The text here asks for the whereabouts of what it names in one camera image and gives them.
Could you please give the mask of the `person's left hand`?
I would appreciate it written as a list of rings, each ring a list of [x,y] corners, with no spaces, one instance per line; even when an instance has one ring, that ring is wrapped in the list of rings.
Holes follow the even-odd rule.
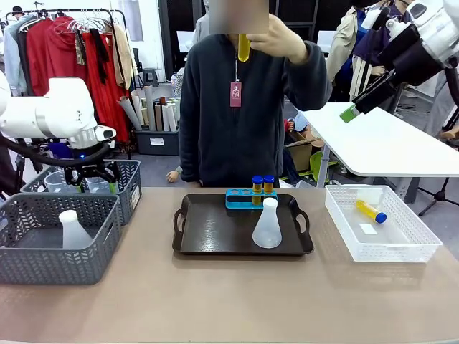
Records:
[[[306,43],[275,15],[269,14],[268,30],[261,34],[247,34],[250,47],[272,57],[284,57],[295,65],[307,61]]]

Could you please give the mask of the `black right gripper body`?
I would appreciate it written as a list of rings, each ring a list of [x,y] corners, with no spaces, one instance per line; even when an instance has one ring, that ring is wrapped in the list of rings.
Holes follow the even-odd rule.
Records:
[[[419,86],[443,66],[423,47],[414,24],[409,24],[380,53],[380,62],[387,71],[385,78],[392,86],[402,83]]]

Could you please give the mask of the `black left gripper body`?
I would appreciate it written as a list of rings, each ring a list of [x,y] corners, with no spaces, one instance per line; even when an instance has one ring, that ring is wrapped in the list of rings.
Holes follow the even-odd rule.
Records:
[[[103,172],[105,170],[104,158],[109,153],[107,143],[98,143],[89,148],[71,148],[72,157],[75,165],[72,170],[82,172],[85,168],[92,168],[95,171]]]

